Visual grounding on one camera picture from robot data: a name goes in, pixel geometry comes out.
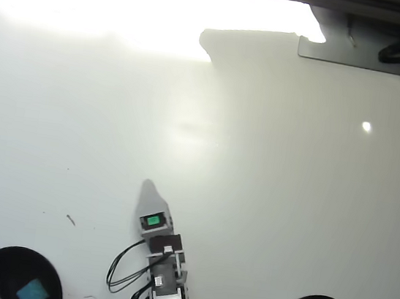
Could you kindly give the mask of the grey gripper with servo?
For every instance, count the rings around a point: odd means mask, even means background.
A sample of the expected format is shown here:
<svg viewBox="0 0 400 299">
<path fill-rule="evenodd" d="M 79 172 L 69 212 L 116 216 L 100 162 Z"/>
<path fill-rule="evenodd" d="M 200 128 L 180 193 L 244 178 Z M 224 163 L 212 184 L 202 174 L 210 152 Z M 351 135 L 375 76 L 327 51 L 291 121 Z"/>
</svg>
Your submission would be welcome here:
<svg viewBox="0 0 400 299">
<path fill-rule="evenodd" d="M 152 180 L 145 179 L 137 201 L 135 214 L 140 217 L 140 234 L 143 239 L 174 234 L 168 204 L 155 186 Z"/>
</svg>

